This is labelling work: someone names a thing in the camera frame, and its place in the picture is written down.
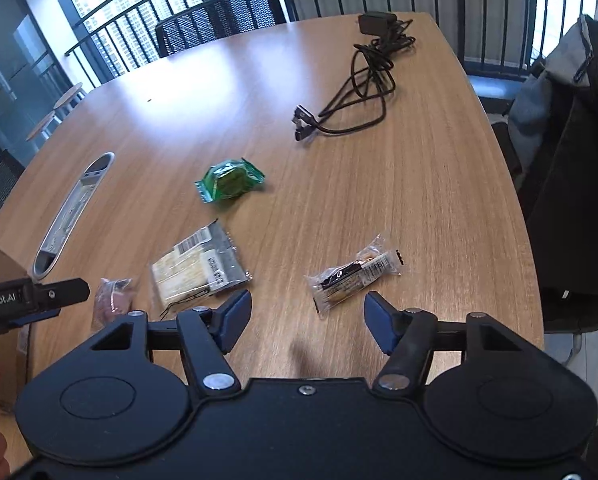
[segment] chair leg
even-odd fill
[[[568,365],[572,362],[573,358],[582,351],[582,343],[583,343],[583,335],[582,334],[572,334],[572,349],[570,350],[570,354],[568,355],[568,358],[566,359],[566,361],[564,361],[562,364],[565,367],[568,367]]]

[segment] power adapter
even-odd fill
[[[359,30],[361,34],[382,37],[397,21],[397,15],[392,12],[365,12],[359,15]]]

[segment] glass wall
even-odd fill
[[[68,88],[25,0],[0,0],[0,150],[27,165],[44,139],[26,137]]]

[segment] black cable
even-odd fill
[[[406,34],[410,23],[412,23],[412,20],[406,22],[397,20],[388,27],[383,36],[375,38],[370,44],[354,45],[356,52],[350,63],[350,76],[326,107],[319,112],[319,119],[317,120],[303,107],[298,107],[295,110],[295,119],[293,121],[297,125],[297,131],[295,132],[297,140],[307,137],[314,130],[319,130],[324,135],[331,137],[348,135],[379,124],[385,119],[387,112],[386,97],[396,89],[396,83],[391,74],[391,70],[394,68],[391,56],[399,51],[410,49],[414,45],[415,38]],[[355,67],[360,54],[364,57],[367,66],[357,70]],[[349,100],[355,94],[357,98]],[[324,126],[326,121],[336,112],[374,99],[381,101],[381,115],[379,117],[357,126],[339,130]]]

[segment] wrapped snack bar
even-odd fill
[[[245,158],[224,160],[212,166],[205,176],[195,182],[201,200],[205,203],[234,198],[263,184],[265,175]]]
[[[151,266],[165,318],[173,305],[210,296],[251,276],[237,260],[236,248],[218,220],[175,245]]]
[[[388,248],[383,236],[377,235],[349,264],[307,276],[317,312],[324,315],[384,274],[400,274],[401,266],[403,260],[399,251]]]

